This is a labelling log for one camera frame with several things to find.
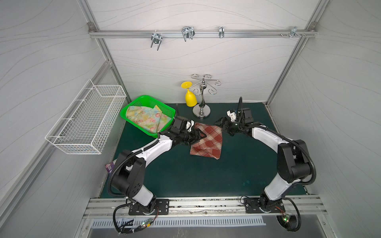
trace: yellow cup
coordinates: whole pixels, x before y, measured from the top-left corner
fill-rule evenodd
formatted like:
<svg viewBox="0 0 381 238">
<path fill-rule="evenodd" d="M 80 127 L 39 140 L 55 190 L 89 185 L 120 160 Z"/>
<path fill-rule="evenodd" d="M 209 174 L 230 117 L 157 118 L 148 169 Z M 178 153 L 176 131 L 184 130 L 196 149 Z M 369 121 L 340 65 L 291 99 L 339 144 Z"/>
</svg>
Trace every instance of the yellow cup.
<svg viewBox="0 0 381 238">
<path fill-rule="evenodd" d="M 194 107 L 196 106 L 197 104 L 197 98 L 196 98 L 196 95 L 194 95 L 191 91 L 189 91 L 189 87 L 192 86 L 192 82 L 183 82 L 181 84 L 181 87 L 182 88 L 186 88 L 187 89 L 187 93 L 185 94 L 185 102 L 187 103 L 187 106 L 188 107 Z"/>
</svg>

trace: chrome stand base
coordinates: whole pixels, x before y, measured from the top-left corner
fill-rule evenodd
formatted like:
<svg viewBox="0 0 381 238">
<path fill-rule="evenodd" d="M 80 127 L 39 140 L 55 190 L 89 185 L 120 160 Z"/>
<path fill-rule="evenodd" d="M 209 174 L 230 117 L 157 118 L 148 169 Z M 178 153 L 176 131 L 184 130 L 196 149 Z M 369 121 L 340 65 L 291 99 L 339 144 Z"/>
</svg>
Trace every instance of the chrome stand base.
<svg viewBox="0 0 381 238">
<path fill-rule="evenodd" d="M 201 110 L 200 104 L 197 104 L 193 107 L 193 114 L 195 117 L 199 119 L 207 118 L 210 115 L 210 107 L 208 105 L 205 105 L 204 108 Z"/>
</svg>

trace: plaid cloth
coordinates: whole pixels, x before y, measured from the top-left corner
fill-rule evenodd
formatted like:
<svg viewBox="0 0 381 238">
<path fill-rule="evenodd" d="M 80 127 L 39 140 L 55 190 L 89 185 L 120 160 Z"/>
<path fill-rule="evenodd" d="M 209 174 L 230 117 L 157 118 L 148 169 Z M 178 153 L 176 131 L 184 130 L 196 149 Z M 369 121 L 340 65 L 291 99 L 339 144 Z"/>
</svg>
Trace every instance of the plaid cloth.
<svg viewBox="0 0 381 238">
<path fill-rule="evenodd" d="M 219 159 L 222 149 L 222 128 L 196 122 L 194 128 L 199 128 L 207 137 L 190 147 L 191 155 L 199 155 Z"/>
</svg>

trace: robotic arm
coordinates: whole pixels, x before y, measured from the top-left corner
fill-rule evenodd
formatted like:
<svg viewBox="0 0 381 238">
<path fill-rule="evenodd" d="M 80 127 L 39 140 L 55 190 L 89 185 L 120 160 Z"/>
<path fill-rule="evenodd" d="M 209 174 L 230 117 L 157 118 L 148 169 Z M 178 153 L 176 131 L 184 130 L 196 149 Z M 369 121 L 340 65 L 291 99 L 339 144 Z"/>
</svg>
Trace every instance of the robotic arm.
<svg viewBox="0 0 381 238">
<path fill-rule="evenodd" d="M 205 133 L 194 129 L 193 125 L 194 121 L 177 116 L 167 130 L 158 133 L 156 140 L 137 150 L 123 150 L 107 184 L 108 193 L 111 196 L 124 196 L 133 203 L 138 202 L 142 212 L 151 214 L 156 206 L 156 196 L 143 185 L 145 169 L 159 155 L 174 146 L 193 145 L 205 138 Z M 114 193 L 111 186 L 121 193 Z"/>
<path fill-rule="evenodd" d="M 268 213 L 277 206 L 280 207 L 282 199 L 297 184 L 309 185 L 316 179 L 316 169 L 309 156 L 307 145 L 302 140 L 291 140 L 273 131 L 260 122 L 254 122 L 249 108 L 242 108 L 242 97 L 240 97 L 237 110 L 227 112 L 229 118 L 223 117 L 215 122 L 224 132 L 233 136 L 235 133 L 244 133 L 253 137 L 270 147 L 277 153 L 277 174 L 271 183 L 264 188 L 263 193 L 257 201 L 251 201 L 251 207 L 258 207 L 262 212 Z M 298 213 L 298 224 L 288 224 L 288 218 L 278 219 L 281 226 L 289 231 L 297 231 L 300 227 L 300 214 Z"/>
<path fill-rule="evenodd" d="M 277 153 L 277 174 L 272 182 L 266 186 L 258 200 L 251 199 L 250 206 L 258 207 L 262 212 L 271 212 L 277 206 L 280 207 L 282 199 L 297 184 L 308 185 L 316 178 L 315 166 L 308 154 L 307 146 L 302 140 L 291 140 L 276 131 L 273 131 L 260 122 L 254 122 L 249 108 L 242 108 L 242 97 L 239 100 L 237 110 L 228 111 L 229 118 L 223 117 L 215 122 L 224 132 L 233 136 L 235 133 L 244 133 L 253 137 L 265 145 L 269 146 Z M 156 196 L 153 195 L 144 185 L 145 168 L 162 153 L 170 150 L 178 144 L 193 145 L 206 137 L 206 134 L 199 129 L 193 128 L 194 121 L 184 117 L 176 117 L 173 124 L 167 130 L 158 133 L 158 139 L 146 146 L 129 151 L 123 150 L 115 163 L 112 174 L 107 184 L 107 191 L 111 196 L 123 196 L 138 203 L 144 214 L 151 214 L 156 207 Z M 111 186 L 118 189 L 121 193 L 114 193 Z M 118 208 L 128 206 L 124 204 L 117 207 L 114 211 L 114 225 L 120 233 L 132 233 L 121 231 L 115 221 L 115 212 Z M 289 231 L 297 231 L 300 227 L 300 214 L 296 227 L 288 223 L 288 218 L 279 223 Z"/>
</svg>

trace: white wire basket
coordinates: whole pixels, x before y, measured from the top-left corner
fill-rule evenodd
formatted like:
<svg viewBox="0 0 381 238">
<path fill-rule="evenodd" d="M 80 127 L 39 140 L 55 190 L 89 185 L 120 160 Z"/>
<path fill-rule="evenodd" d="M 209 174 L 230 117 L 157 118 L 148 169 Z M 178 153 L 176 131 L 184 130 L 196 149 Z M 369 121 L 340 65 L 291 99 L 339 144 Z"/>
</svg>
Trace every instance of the white wire basket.
<svg viewBox="0 0 381 238">
<path fill-rule="evenodd" d="M 85 86 L 78 94 L 84 95 L 83 99 L 75 99 L 45 137 L 67 154 L 101 154 L 126 98 L 120 85 L 94 85 L 92 82 L 90 85 L 92 87 Z"/>
</svg>

